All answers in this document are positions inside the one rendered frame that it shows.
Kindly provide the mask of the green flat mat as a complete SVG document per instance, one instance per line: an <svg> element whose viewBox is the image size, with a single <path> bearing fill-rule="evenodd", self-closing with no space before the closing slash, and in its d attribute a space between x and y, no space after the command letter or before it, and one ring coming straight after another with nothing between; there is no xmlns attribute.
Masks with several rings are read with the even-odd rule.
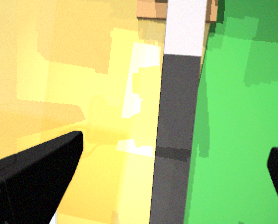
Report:
<svg viewBox="0 0 278 224"><path fill-rule="evenodd" d="M184 224L278 224L278 0L218 0L199 79Z"/></svg>

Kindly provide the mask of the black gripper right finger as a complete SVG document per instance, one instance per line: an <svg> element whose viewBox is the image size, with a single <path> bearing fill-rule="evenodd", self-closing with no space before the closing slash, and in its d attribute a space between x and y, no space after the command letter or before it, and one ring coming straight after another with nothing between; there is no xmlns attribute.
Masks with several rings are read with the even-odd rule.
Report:
<svg viewBox="0 0 278 224"><path fill-rule="evenodd" d="M271 148L267 158L266 165L270 177L272 179L273 185L275 187L276 193L278 195L278 148L277 147Z"/></svg>

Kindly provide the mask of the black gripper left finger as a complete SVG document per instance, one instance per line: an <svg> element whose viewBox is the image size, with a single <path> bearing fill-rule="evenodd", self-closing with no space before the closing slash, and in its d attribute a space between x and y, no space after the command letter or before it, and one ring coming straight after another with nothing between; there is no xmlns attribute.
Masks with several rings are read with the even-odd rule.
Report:
<svg viewBox="0 0 278 224"><path fill-rule="evenodd" d="M49 224L75 174L83 132L0 158L0 224Z"/></svg>

